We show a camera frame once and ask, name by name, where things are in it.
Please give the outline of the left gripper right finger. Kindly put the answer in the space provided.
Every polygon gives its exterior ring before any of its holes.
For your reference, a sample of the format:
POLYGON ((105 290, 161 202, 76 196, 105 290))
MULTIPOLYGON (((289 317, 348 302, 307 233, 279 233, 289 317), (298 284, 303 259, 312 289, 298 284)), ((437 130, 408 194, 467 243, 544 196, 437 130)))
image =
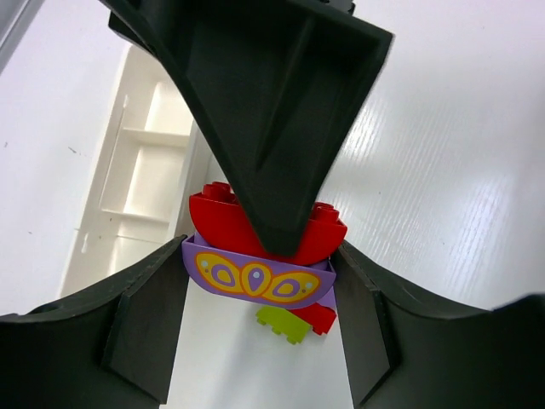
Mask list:
POLYGON ((485 310, 336 253, 336 305, 357 408, 541 408, 544 297, 485 310))

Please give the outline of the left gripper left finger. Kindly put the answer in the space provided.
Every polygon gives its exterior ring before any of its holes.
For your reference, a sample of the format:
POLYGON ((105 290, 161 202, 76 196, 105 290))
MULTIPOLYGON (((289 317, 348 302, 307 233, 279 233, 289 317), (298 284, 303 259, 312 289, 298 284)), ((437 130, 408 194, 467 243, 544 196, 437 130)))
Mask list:
POLYGON ((4 408, 157 408, 184 312, 181 238, 27 314, 1 318, 4 408))

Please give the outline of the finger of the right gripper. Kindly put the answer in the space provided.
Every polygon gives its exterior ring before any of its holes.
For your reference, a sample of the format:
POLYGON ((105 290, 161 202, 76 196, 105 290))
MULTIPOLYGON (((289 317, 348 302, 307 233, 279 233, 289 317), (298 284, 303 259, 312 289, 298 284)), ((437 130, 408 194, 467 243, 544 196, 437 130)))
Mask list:
POLYGON ((108 0, 181 92, 266 251, 296 253, 393 34, 350 1, 108 0))

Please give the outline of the red curved lego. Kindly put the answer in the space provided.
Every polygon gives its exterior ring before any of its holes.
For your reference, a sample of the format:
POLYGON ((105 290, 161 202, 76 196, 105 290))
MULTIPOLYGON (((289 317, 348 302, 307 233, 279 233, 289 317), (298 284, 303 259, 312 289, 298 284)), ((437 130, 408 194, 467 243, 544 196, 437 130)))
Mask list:
POLYGON ((231 186, 213 181, 189 198, 192 223, 208 244, 226 251, 309 266, 329 257, 345 239, 347 226, 331 204, 316 202, 293 256, 266 251, 231 186))

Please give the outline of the purple patterned curved lego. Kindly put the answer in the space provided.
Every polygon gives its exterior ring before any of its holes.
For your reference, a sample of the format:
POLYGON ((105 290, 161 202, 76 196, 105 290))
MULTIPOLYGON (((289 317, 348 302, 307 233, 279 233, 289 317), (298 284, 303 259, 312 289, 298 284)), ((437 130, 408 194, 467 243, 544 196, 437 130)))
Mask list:
POLYGON ((336 280, 328 260, 315 268, 248 256, 208 245, 198 233, 182 241, 181 252, 187 272, 204 290, 274 307, 308 307, 336 280))

